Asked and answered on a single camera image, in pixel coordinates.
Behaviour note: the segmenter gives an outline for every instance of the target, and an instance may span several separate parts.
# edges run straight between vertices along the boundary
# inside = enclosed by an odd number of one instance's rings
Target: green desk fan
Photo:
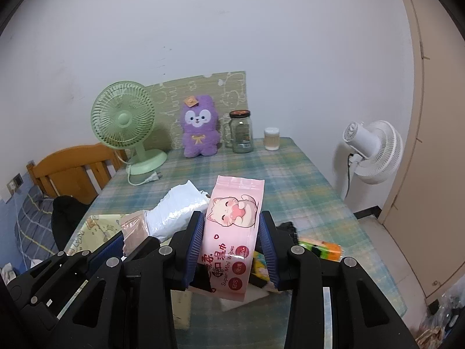
[[[159,149],[144,148],[155,127],[155,103],[139,83],[119,81],[106,87],[92,106],[91,124],[95,136],[108,147],[136,150],[126,168],[128,177],[151,172],[167,159]]]

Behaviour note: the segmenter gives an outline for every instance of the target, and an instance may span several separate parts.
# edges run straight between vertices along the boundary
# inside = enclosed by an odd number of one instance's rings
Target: plaid tablecloth
[[[125,171],[120,170],[94,201],[86,217],[152,209],[170,188],[189,179],[197,189],[208,192],[212,191],[218,175],[264,179],[262,210],[269,210],[276,224],[292,221],[300,236],[340,244],[344,256],[357,259],[402,316],[406,306],[391,274],[354,215],[316,166],[290,138],[281,138],[278,151],[265,150],[262,140],[255,140],[255,147],[249,154],[234,154],[230,149],[221,148],[215,156],[194,159],[186,159],[182,150],[172,151],[160,168],[162,178],[142,186],[129,185]],[[75,235],[84,223],[83,219]],[[272,294],[222,312],[218,299],[193,294],[191,326],[187,331],[176,331],[178,346],[282,348],[290,302],[287,293]],[[326,347],[331,348],[328,304],[325,312]]]

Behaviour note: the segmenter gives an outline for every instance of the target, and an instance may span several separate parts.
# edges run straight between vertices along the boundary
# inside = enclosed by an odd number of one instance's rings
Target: pink plastic package
[[[212,293],[243,301],[259,229],[264,180],[218,176],[205,215],[198,263],[208,266]]]

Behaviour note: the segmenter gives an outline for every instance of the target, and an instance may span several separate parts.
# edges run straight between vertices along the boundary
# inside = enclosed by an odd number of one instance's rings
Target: small white-lidded jar
[[[280,129],[277,127],[267,127],[264,130],[263,145],[268,151],[280,149]]]

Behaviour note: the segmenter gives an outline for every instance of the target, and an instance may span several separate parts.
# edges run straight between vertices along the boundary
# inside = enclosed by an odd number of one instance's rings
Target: door
[[[438,0],[412,3],[423,45],[423,105],[384,225],[431,303],[465,273],[465,41]]]

